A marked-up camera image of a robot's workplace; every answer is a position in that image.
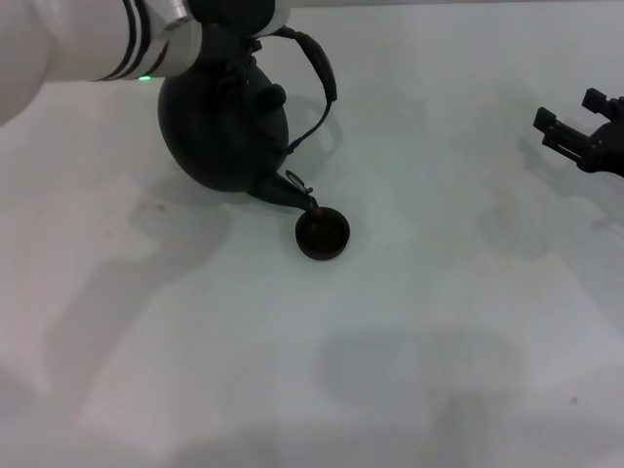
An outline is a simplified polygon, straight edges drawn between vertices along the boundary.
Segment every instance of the black stripe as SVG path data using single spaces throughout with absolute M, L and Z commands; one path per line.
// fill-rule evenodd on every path
M 138 18 L 140 19 L 140 29 L 141 29 L 141 37 L 140 37 L 140 45 L 138 46 L 138 53 L 136 54 L 135 61 L 130 68 L 124 71 L 121 75 L 115 77 L 115 80 L 121 80 L 122 78 L 126 78 L 132 72 L 134 72 L 138 66 L 143 61 L 147 50 L 149 49 L 150 44 L 152 43 L 152 34 L 151 27 L 149 23 L 149 14 L 147 14 L 147 9 L 145 8 L 145 4 L 143 0 L 135 0 L 136 9 L 138 10 Z
M 167 56 L 167 51 L 168 50 L 169 50 L 169 41 L 167 42 L 167 44 L 165 44 L 165 47 L 163 47 L 163 52 L 161 52 L 160 56 L 158 56 L 158 58 L 156 59 L 156 63 L 154 63 L 154 66 L 152 66 L 149 70 L 147 70 L 144 73 L 145 76 L 151 75 L 153 72 L 155 72 L 158 69 L 158 67 L 165 60 L 165 57 Z
M 130 5 L 130 0 L 123 0 L 123 2 L 124 6 L 126 7 L 126 14 L 128 15 L 128 29 L 130 31 L 128 48 L 126 49 L 126 54 L 121 60 L 121 63 L 119 63 L 119 66 L 115 68 L 115 71 L 103 78 L 100 78 L 98 81 L 110 80 L 113 76 L 123 70 L 132 58 L 133 52 L 135 51 L 135 45 L 137 44 L 137 20 L 135 19 L 135 12 L 133 12 L 133 7 Z

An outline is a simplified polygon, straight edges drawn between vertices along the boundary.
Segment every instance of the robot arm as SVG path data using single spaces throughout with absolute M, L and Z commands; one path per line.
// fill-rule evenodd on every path
M 199 22 L 259 37 L 287 0 L 0 0 L 0 125 L 45 82 L 175 76 L 202 47 Z

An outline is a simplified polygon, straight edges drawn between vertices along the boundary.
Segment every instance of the black cup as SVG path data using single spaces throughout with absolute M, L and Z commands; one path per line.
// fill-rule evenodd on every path
M 347 219 L 331 208 L 305 213 L 297 222 L 296 242 L 314 260 L 332 260 L 347 247 L 351 228 Z

